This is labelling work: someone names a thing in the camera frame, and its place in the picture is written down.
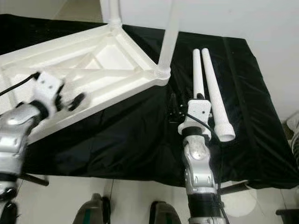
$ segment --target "floor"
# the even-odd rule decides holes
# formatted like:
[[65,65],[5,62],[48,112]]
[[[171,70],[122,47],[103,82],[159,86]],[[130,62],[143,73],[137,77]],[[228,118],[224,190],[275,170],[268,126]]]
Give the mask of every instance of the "floor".
[[100,0],[67,0],[54,19],[103,22]]
[[[88,177],[50,176],[48,187],[22,181],[16,198],[19,204],[18,224],[70,224],[83,203],[93,193],[111,199],[112,224],[147,224],[150,205],[154,200],[170,203],[183,224],[188,223],[189,210],[184,188],[157,182],[108,180]],[[228,216],[231,224],[282,224],[275,215],[277,209],[296,206],[296,189],[261,189],[253,195],[256,205],[242,217]],[[246,197],[236,193],[223,200],[234,202],[238,208],[246,207]]]

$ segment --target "white tube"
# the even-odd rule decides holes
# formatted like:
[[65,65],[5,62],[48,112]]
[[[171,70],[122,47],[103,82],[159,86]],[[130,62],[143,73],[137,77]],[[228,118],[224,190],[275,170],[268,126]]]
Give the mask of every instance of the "white tube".
[[200,61],[200,51],[193,50],[193,97],[197,99],[197,94],[200,93],[205,97],[204,82],[202,79],[202,69]]
[[159,63],[155,75],[160,79],[170,78],[170,63],[176,46],[179,28],[179,1],[172,0],[168,26],[165,30]]
[[228,121],[228,116],[226,114],[219,86],[217,84],[209,50],[205,48],[201,51],[201,53],[215,121],[214,130],[220,141],[231,141],[235,139],[235,132],[232,125]]
[[109,2],[110,2],[109,24],[114,28],[121,27],[121,17],[119,12],[118,0],[109,0]]

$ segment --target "black cloth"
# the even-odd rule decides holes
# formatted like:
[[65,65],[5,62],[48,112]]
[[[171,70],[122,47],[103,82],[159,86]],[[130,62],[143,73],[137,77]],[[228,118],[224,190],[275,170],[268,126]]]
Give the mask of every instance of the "black cloth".
[[[0,53],[101,25],[0,15]],[[157,63],[164,31],[123,28]],[[222,144],[221,150],[211,141],[215,178],[222,174],[222,181],[296,186],[294,157],[246,41],[184,32],[178,35],[167,86],[154,86],[30,145],[23,170],[183,186],[183,147],[177,127],[184,117],[179,113],[186,112],[192,98],[192,50],[205,47],[236,133],[236,139]]]

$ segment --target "cable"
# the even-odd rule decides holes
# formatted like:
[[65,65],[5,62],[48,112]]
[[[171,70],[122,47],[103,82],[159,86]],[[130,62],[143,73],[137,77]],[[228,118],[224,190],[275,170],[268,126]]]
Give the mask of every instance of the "cable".
[[0,96],[4,95],[5,93],[8,93],[8,92],[11,91],[11,90],[14,90],[15,88],[18,88],[19,86],[25,84],[26,82],[28,82],[28,81],[29,81],[30,79],[32,79],[32,78],[34,78],[34,79],[38,79],[39,75],[40,75],[40,72],[36,72],[36,73],[30,75],[29,77],[27,77],[27,78],[24,79],[23,81],[17,83],[16,85],[13,85],[13,86],[9,87],[8,89],[6,89],[6,90],[0,92]]
[[223,217],[226,221],[227,224],[229,224],[229,220],[228,220],[228,216],[223,208],[222,205],[222,201],[221,201],[221,194],[220,194],[220,189],[221,189],[221,179],[222,179],[222,169],[223,169],[223,153],[222,153],[222,147],[221,147],[221,141],[218,138],[216,132],[207,124],[205,124],[204,122],[202,122],[201,120],[197,119],[196,117],[190,115],[190,114],[186,114],[187,117],[191,118],[192,120],[195,120],[196,122],[200,123],[201,125],[203,125],[205,128],[207,128],[211,134],[213,135],[213,137],[217,140],[217,143],[219,145],[220,148],[220,155],[221,155],[221,165],[220,165],[220,172],[219,172],[219,178],[218,178],[218,189],[217,189],[217,195],[218,195],[218,200],[219,200],[219,204],[220,204],[220,210],[223,214]]

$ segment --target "white wall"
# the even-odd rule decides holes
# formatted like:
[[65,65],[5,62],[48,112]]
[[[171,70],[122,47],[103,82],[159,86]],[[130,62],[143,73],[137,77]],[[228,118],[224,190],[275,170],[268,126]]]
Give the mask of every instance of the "white wall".
[[[108,22],[108,0],[100,0]],[[124,24],[164,28],[170,0],[120,0]],[[182,0],[181,29],[245,38],[281,120],[299,109],[298,0]]]
[[0,13],[53,19],[67,0],[0,0]]

